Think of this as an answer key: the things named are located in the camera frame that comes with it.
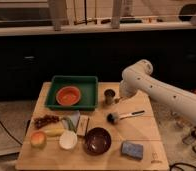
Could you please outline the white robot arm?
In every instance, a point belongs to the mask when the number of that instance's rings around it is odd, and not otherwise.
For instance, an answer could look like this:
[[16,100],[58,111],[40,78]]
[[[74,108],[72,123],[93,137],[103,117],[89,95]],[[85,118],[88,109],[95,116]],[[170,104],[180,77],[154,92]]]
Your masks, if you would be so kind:
[[182,114],[196,126],[196,94],[161,82],[151,77],[152,72],[153,65],[145,59],[125,68],[119,86],[120,96],[131,98],[141,90]]

